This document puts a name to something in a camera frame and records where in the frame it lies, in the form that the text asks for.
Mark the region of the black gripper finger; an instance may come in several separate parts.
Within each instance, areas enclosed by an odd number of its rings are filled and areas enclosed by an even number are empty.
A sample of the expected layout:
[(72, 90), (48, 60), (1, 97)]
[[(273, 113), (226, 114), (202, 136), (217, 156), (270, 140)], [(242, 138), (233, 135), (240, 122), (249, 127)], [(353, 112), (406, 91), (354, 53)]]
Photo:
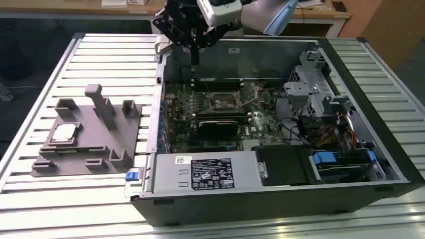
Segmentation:
[(200, 50), (212, 47), (228, 32), (228, 24), (214, 27), (210, 31), (205, 26), (196, 28), (194, 36), (194, 65), (200, 63)]
[(189, 25), (189, 15), (177, 10), (162, 9), (153, 17), (152, 23), (168, 39), (189, 50), (190, 64), (194, 65), (194, 38)]

